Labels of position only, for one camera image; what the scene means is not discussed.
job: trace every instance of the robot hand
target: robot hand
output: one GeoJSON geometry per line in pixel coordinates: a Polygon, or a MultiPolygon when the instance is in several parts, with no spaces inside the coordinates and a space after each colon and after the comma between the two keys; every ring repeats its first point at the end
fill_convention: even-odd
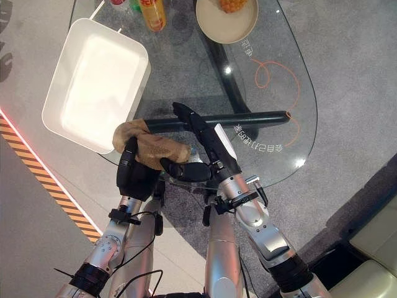
{"type": "Polygon", "coordinates": [[[160,162],[167,173],[182,181],[200,182],[215,178],[218,183],[241,173],[236,153],[220,124],[210,127],[200,115],[184,104],[174,102],[172,106],[174,114],[184,123],[185,129],[193,132],[203,145],[210,164],[187,163],[181,165],[162,158],[160,162]]]}
{"type": "Polygon", "coordinates": [[[117,187],[122,196],[146,201],[156,187],[160,171],[149,168],[135,160],[138,143],[132,137],[125,144],[117,169],[117,187]]]}

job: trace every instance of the beige bowl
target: beige bowl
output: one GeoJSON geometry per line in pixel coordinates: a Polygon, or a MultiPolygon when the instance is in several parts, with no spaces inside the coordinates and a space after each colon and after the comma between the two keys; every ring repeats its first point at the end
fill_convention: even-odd
{"type": "Polygon", "coordinates": [[[245,38],[255,27],[258,1],[248,0],[242,9],[227,14],[219,0],[198,0],[197,22],[204,34],[218,43],[235,43],[245,38]]]}

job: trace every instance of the bottle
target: bottle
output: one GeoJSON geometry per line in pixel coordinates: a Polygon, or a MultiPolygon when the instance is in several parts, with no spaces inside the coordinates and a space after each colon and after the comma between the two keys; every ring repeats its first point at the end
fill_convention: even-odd
{"type": "Polygon", "coordinates": [[[139,6],[146,26],[152,31],[160,31],[166,25],[163,0],[139,0],[139,6]]]}
{"type": "Polygon", "coordinates": [[[138,0],[130,0],[130,8],[133,11],[141,11],[141,8],[139,7],[138,0]]]}
{"type": "Polygon", "coordinates": [[[125,11],[128,9],[128,1],[127,0],[110,0],[113,8],[117,11],[125,11]]]}

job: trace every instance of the orange fruit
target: orange fruit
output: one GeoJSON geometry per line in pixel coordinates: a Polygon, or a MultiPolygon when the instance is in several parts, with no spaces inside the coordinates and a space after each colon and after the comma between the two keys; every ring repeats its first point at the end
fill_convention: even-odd
{"type": "Polygon", "coordinates": [[[236,12],[243,8],[247,0],[219,0],[221,8],[227,12],[236,12]]]}

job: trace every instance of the cream couch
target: cream couch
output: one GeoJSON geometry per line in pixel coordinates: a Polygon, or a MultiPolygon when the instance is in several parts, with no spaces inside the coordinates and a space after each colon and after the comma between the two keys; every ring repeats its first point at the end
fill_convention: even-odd
{"type": "Polygon", "coordinates": [[[333,298],[397,298],[397,196],[351,240],[371,260],[331,289],[333,298]]]}

